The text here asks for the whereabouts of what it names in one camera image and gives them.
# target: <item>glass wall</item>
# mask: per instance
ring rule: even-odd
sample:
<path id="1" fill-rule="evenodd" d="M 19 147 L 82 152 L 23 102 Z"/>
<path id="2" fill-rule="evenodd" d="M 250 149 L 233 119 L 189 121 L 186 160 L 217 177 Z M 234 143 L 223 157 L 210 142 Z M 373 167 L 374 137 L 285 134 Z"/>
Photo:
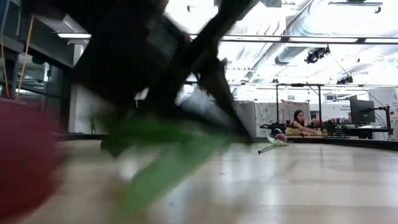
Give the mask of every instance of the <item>glass wall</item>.
<path id="1" fill-rule="evenodd" d="M 36 110 L 43 112 L 44 118 L 59 121 L 66 130 L 68 126 L 69 88 L 65 83 L 65 71 L 40 58 L 20 54 L 16 65 L 16 94 Z"/>

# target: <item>fluorescent light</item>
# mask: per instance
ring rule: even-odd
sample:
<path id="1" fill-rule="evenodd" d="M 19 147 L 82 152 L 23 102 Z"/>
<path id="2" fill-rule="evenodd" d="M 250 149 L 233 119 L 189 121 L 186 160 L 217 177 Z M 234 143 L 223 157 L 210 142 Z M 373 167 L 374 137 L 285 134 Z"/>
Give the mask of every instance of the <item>fluorescent light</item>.
<path id="1" fill-rule="evenodd" d="M 90 39 L 91 34 L 78 34 L 78 33 L 59 33 L 59 37 L 65 39 Z"/>
<path id="2" fill-rule="evenodd" d="M 358 88 L 397 88 L 397 85 L 368 85 L 368 84 L 325 84 L 328 87 L 358 87 Z"/>
<path id="3" fill-rule="evenodd" d="M 388 43 L 388 44 L 398 44 L 397 38 L 368 38 L 365 40 L 365 43 L 373 44 L 373 43 Z"/>
<path id="4" fill-rule="evenodd" d="M 270 42 L 277 42 L 281 40 L 281 37 L 264 37 L 264 36 L 244 36 L 244 35 L 226 35 L 222 38 L 222 40 L 231 41 L 231 40 L 238 40 L 238 41 L 270 41 Z"/>
<path id="5" fill-rule="evenodd" d="M 329 2 L 329 5 L 334 6 L 382 6 L 383 2 Z"/>
<path id="6" fill-rule="evenodd" d="M 198 37 L 196 34 L 190 34 L 191 39 Z M 221 41 L 227 42 L 279 42 L 281 40 L 280 36 L 255 36 L 255 35 L 225 35 Z"/>
<path id="7" fill-rule="evenodd" d="M 339 38 L 339 37 L 291 37 L 289 42 L 339 42 L 339 43 L 353 43 L 357 38 Z"/>

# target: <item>person sitting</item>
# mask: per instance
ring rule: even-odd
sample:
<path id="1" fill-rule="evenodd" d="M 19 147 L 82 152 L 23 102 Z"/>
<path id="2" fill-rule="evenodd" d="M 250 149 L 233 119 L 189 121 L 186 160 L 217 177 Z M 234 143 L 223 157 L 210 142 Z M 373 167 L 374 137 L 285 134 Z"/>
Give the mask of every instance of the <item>person sitting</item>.
<path id="1" fill-rule="evenodd" d="M 289 135 L 317 135 L 318 131 L 306 128 L 305 119 L 304 119 L 304 112 L 302 110 L 297 110 L 294 112 L 294 121 L 293 121 L 294 128 L 290 128 L 287 130 L 287 134 Z"/>

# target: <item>black hair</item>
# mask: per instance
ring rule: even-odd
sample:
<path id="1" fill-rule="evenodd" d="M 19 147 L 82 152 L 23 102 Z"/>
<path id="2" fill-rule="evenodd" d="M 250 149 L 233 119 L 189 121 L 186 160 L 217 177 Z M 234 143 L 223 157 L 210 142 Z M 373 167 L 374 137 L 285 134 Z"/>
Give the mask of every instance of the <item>black hair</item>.
<path id="1" fill-rule="evenodd" d="M 295 112 L 294 112 L 294 121 L 296 121 L 298 124 L 300 124 L 301 126 L 304 127 L 304 121 L 299 121 L 299 120 L 297 119 L 297 115 L 299 115 L 299 113 L 304 113 L 304 111 L 302 111 L 302 110 L 297 110 L 297 111 L 295 111 Z"/>

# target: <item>wooden floor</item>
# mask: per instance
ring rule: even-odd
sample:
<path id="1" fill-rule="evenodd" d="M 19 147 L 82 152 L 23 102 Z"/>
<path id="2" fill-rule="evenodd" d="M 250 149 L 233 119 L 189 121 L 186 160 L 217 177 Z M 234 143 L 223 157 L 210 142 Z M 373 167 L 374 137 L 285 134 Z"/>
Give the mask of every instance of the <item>wooden floor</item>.
<path id="1" fill-rule="evenodd" d="M 98 155 L 97 141 L 67 144 L 74 157 L 65 185 L 21 223 L 104 223 L 122 180 L 154 156 L 113 161 Z M 155 203 L 142 223 L 397 223 L 398 154 L 292 144 L 257 155 L 264 146 L 235 145 L 215 156 Z"/>

